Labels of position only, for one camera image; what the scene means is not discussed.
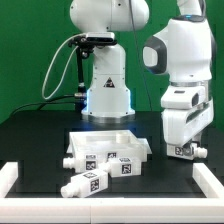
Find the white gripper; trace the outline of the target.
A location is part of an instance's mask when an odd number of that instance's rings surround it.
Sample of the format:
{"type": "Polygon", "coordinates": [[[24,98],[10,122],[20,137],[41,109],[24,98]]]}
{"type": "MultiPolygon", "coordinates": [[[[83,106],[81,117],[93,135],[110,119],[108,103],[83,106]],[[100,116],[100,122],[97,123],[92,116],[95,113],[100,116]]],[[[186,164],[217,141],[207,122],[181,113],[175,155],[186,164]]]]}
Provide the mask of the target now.
{"type": "Polygon", "coordinates": [[[213,121],[210,82],[171,83],[161,98],[166,145],[201,147],[203,130],[213,121]]]}

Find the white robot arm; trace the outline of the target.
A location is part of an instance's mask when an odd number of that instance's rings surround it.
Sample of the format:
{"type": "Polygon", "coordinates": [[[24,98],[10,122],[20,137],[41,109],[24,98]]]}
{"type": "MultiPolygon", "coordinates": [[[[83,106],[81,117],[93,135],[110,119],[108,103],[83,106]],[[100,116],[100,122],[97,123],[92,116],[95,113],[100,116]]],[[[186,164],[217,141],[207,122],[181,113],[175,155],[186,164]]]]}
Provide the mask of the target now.
{"type": "MultiPolygon", "coordinates": [[[[169,86],[161,98],[167,154],[204,158],[201,132],[214,117],[210,94],[215,41],[206,18],[205,0],[177,0],[180,14],[147,39],[143,62],[156,75],[167,74],[169,86]]],[[[145,0],[73,0],[70,18],[82,31],[81,56],[94,53],[93,78],[82,117],[115,122],[134,111],[125,86],[125,52],[114,45],[116,31],[141,29],[149,19],[145,0]]]]}

